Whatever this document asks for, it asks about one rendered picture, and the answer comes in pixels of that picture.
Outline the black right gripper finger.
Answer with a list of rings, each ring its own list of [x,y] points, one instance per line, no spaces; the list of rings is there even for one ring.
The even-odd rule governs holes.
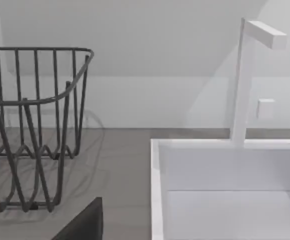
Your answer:
[[[96,197],[51,240],[103,240],[102,197]]]

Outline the white sink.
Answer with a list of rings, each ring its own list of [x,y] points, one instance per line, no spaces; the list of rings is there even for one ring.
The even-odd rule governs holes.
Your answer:
[[[290,240],[290,139],[152,139],[151,240]]]

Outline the tall white tap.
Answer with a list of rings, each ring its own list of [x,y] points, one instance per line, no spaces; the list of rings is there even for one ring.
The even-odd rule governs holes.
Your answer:
[[[233,120],[230,140],[236,147],[245,144],[256,42],[271,50],[286,48],[288,35],[260,20],[241,19],[237,51]]]

